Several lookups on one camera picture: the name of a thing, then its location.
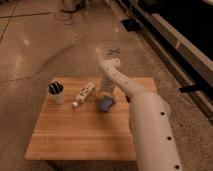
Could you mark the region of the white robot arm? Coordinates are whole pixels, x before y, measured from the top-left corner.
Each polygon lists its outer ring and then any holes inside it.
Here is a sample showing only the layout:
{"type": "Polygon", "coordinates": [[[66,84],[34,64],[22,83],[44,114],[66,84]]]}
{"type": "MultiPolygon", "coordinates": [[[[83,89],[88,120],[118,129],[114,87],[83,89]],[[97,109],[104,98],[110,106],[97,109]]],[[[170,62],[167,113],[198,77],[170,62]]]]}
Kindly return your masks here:
{"type": "Polygon", "coordinates": [[[118,58],[101,60],[101,89],[112,92],[117,86],[129,103],[129,122],[139,171],[183,171],[169,121],[169,104],[119,71],[118,58]]]}

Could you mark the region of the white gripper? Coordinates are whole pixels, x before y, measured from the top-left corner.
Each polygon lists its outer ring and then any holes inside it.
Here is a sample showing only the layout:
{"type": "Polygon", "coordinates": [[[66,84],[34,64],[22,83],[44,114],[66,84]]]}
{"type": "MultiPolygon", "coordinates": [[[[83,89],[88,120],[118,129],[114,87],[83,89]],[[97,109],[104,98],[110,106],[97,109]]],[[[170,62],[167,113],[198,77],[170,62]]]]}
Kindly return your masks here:
{"type": "Polygon", "coordinates": [[[115,84],[108,78],[103,77],[100,83],[100,88],[97,92],[96,99],[102,100],[105,97],[115,98],[114,96],[115,84]]]}

